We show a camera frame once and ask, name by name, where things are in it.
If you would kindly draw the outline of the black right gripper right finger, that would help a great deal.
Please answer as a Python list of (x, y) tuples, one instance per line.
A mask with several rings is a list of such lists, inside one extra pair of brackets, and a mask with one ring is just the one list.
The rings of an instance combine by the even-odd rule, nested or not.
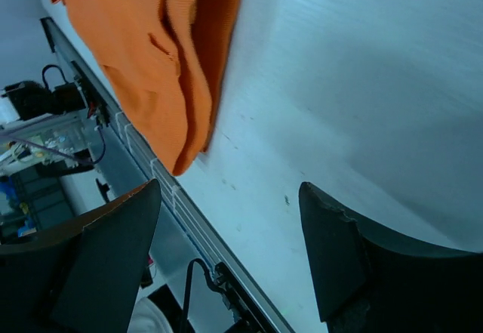
[(317, 186), (299, 188), (320, 320), (330, 332), (480, 332), (482, 255), (406, 236)]

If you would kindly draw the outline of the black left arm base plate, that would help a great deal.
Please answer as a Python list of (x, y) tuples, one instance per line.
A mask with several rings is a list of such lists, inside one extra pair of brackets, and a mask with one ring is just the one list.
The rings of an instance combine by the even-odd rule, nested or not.
[[(50, 87), (47, 71), (55, 69), (62, 82)], [(102, 123), (109, 122), (107, 104), (100, 97), (88, 77), (78, 70), (71, 82), (56, 64), (42, 69), (42, 82), (24, 80), (1, 89), (1, 126), (14, 122), (28, 122), (42, 116), (62, 116), (84, 110), (86, 117), (96, 116)]]

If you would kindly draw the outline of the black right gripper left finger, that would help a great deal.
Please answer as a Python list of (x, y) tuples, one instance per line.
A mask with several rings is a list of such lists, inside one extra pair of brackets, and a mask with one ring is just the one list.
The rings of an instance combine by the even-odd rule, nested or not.
[(1, 246), (3, 332), (125, 332), (162, 204), (150, 180)]

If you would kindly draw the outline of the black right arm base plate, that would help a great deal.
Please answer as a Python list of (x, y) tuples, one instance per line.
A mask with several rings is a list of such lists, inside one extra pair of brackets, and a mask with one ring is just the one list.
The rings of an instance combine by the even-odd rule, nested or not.
[(224, 263), (218, 263), (216, 285), (223, 290), (235, 323), (226, 332), (294, 332), (260, 286), (251, 278), (239, 281)]

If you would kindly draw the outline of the orange trousers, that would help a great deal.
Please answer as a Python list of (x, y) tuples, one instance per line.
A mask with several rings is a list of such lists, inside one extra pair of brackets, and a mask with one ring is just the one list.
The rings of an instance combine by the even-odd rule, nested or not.
[(182, 175), (208, 148), (241, 0), (51, 0), (134, 127)]

